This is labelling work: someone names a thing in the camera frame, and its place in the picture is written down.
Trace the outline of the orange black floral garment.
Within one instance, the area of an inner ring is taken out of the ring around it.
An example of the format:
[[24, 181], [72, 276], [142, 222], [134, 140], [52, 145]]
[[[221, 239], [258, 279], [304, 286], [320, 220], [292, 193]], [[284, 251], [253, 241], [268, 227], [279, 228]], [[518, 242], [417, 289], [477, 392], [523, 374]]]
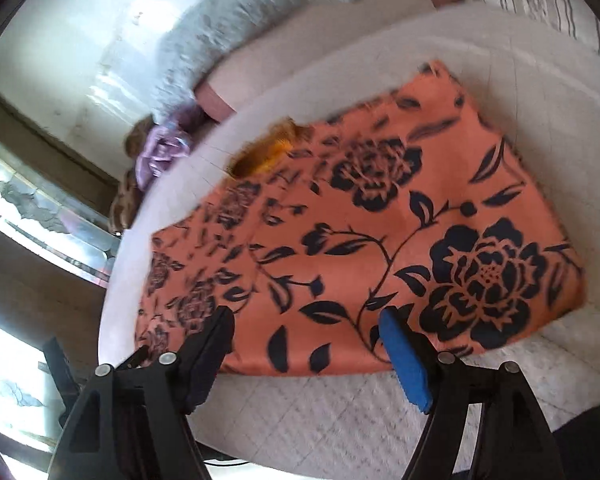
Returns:
[[234, 312], [244, 375], [388, 370], [379, 315], [471, 356], [580, 308], [582, 262], [543, 193], [440, 62], [314, 122], [155, 232], [134, 341], [181, 347]]

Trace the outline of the pink maroon bolster cushion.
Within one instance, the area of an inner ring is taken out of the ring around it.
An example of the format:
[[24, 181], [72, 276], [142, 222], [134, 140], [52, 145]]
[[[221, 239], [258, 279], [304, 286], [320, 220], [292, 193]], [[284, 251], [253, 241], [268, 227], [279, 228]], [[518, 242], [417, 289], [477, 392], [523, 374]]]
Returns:
[[312, 3], [229, 54], [194, 90], [204, 112], [224, 122], [258, 96], [325, 56], [396, 22], [460, 0]]

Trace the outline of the window with frame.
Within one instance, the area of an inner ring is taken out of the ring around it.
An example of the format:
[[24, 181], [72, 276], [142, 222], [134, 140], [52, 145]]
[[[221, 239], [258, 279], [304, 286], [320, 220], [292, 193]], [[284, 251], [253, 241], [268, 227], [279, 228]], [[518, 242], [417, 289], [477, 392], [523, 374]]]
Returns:
[[0, 232], [105, 288], [119, 247], [107, 229], [116, 184], [0, 96]]

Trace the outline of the pink quilted bed cover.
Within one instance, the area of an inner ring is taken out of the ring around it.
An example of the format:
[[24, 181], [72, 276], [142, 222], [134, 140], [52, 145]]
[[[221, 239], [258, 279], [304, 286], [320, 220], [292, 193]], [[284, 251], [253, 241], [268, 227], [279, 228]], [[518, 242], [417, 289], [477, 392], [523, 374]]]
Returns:
[[378, 335], [397, 308], [518, 363], [552, 427], [600, 404], [600, 58], [480, 3], [375, 32], [211, 128], [152, 187], [98, 356], [234, 347], [195, 436], [294, 474], [396, 479], [425, 419]]

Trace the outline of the grey quilted pillow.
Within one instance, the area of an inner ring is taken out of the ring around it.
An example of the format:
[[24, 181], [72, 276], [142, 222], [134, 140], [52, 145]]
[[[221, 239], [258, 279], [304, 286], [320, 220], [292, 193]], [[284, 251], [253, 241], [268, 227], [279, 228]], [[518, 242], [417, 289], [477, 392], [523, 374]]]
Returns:
[[151, 115], [164, 122], [227, 55], [258, 38], [304, 6], [317, 1], [358, 0], [200, 0], [162, 36], [156, 51]]

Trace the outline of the purple floral garment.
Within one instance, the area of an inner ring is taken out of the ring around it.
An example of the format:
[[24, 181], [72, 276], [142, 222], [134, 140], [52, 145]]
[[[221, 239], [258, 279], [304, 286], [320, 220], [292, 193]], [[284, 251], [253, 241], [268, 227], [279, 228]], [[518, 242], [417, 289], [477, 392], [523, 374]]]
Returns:
[[190, 154], [195, 132], [205, 121], [202, 108], [197, 103], [188, 103], [149, 130], [135, 162], [136, 182], [141, 191], [146, 192], [175, 159]]

